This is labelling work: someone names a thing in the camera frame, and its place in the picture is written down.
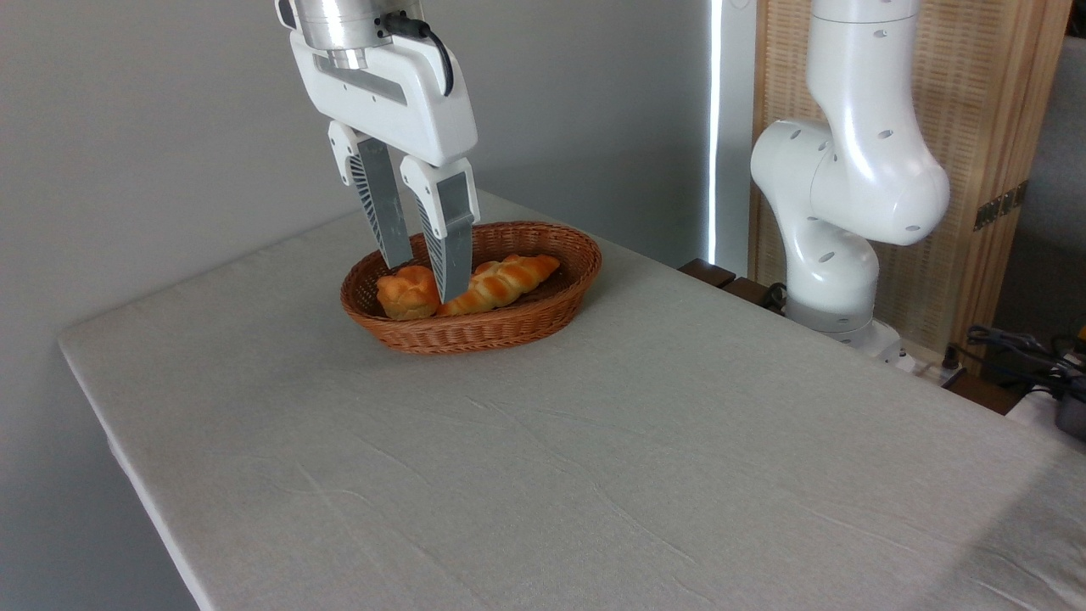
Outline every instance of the bread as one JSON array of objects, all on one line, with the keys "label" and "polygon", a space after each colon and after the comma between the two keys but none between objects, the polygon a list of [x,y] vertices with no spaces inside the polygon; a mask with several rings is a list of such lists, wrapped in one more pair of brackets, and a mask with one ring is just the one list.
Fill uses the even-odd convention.
[{"label": "bread", "polygon": [[488,260],[476,268],[464,294],[439,305],[439,317],[470,315],[501,308],[521,294],[534,290],[559,262],[548,254],[520,256],[510,254],[504,260]]},{"label": "bread", "polygon": [[377,278],[377,300],[393,321],[431,317],[441,303],[433,271],[421,265],[408,265],[394,276]]}]

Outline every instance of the white tablecloth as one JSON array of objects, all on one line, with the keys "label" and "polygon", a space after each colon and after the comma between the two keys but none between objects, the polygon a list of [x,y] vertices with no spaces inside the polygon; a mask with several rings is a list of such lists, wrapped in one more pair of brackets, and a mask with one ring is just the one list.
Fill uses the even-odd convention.
[{"label": "white tablecloth", "polygon": [[395,354],[364,225],[61,339],[202,608],[1086,609],[1086,457],[607,242],[558,334]]}]

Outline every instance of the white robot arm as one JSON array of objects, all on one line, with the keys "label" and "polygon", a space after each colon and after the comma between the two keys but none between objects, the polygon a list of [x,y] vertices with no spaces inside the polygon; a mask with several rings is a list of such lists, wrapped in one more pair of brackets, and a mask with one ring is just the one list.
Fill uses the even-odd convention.
[{"label": "white robot arm", "polygon": [[790,319],[887,362],[900,339],[874,321],[868,239],[907,245],[946,212],[946,171],[912,107],[920,0],[812,0],[807,86],[829,124],[779,120],[752,154],[784,237]]},{"label": "white robot arm", "polygon": [[389,267],[412,258],[388,145],[422,218],[442,300],[467,290],[479,202],[465,155],[478,140],[456,58],[421,21],[418,0],[277,0],[329,143],[357,189]]}]

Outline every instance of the wall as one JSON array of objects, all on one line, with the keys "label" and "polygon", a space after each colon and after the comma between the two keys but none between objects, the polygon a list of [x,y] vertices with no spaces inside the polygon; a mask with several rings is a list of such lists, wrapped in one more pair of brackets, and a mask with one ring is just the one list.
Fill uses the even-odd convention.
[{"label": "wall", "polygon": [[995,324],[1043,343],[1086,316],[1086,39],[1066,38]]},{"label": "wall", "polygon": [[[270,4],[0,3],[4,611],[193,608],[55,335],[356,207]],[[668,263],[700,252],[707,3],[429,4],[483,188]]]}]

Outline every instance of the brown wicker basket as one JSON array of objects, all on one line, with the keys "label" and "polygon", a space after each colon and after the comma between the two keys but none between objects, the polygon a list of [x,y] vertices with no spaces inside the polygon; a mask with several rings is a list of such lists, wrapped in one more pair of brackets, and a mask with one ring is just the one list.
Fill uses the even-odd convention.
[{"label": "brown wicker basket", "polygon": [[[389,269],[379,251],[359,260],[340,291],[343,310],[382,344],[412,355],[454,355],[509,348],[542,340],[565,328],[581,307],[603,257],[599,246],[576,229],[550,222],[514,221],[478,225],[471,231],[472,266],[508,254],[550,254],[561,263],[535,290],[505,308],[462,315],[393,321],[377,301],[377,278]],[[422,233],[411,238],[415,257],[404,265],[430,265]]]}]

